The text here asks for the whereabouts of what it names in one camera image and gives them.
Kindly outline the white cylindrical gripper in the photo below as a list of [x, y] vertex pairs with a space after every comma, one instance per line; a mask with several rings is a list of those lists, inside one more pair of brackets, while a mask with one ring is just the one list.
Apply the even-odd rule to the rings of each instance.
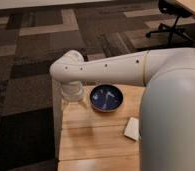
[[70, 102], [77, 102], [83, 98], [84, 89], [80, 81], [63, 83], [61, 85], [62, 97]]

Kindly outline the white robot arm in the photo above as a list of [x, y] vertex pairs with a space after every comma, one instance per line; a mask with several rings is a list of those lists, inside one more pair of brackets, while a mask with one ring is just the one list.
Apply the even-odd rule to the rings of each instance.
[[139, 105], [141, 171], [195, 171], [195, 48], [147, 50], [85, 62], [70, 50], [50, 66], [62, 97], [79, 100], [84, 81], [144, 89]]

